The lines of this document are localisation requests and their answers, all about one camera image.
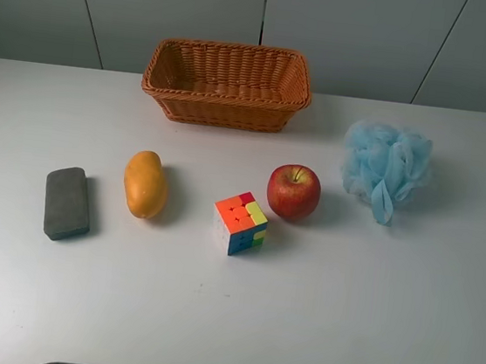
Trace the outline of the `red apple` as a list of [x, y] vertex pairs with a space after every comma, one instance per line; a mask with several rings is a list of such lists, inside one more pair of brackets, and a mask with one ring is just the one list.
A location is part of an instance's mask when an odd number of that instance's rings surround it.
[[266, 194], [273, 212], [287, 221], [297, 221], [317, 208], [321, 184], [311, 168], [286, 164], [273, 170]]

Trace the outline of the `multicolour puzzle cube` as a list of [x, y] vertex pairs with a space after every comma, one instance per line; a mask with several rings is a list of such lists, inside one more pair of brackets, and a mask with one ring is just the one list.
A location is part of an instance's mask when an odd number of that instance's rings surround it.
[[261, 246], [268, 219], [248, 191], [214, 203], [215, 236], [230, 256]]

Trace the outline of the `orange wicker basket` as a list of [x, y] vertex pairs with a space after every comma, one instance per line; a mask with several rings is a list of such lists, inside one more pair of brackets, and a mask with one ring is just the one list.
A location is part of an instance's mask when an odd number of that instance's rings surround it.
[[171, 121], [274, 133], [311, 104], [308, 70], [295, 50], [171, 38], [140, 85]]

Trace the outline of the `grey rectangular sponge block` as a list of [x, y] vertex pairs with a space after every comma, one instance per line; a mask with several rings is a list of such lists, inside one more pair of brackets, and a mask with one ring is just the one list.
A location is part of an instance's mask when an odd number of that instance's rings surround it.
[[44, 202], [44, 234], [51, 240], [89, 232], [90, 215], [86, 172], [63, 168], [47, 175]]

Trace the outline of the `light blue bath pouf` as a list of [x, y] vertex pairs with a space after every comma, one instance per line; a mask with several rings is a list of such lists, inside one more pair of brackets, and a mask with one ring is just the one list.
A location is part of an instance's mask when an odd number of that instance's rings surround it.
[[394, 209], [430, 177], [433, 142], [406, 127], [360, 120], [347, 130], [344, 191], [368, 203], [376, 223], [390, 225]]

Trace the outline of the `yellow mango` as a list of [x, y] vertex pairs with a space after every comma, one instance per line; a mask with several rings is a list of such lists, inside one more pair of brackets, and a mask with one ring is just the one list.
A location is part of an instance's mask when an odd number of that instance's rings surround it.
[[153, 151], [134, 155], [125, 168], [127, 207], [135, 217], [151, 219], [161, 212], [168, 199], [168, 184], [160, 157]]

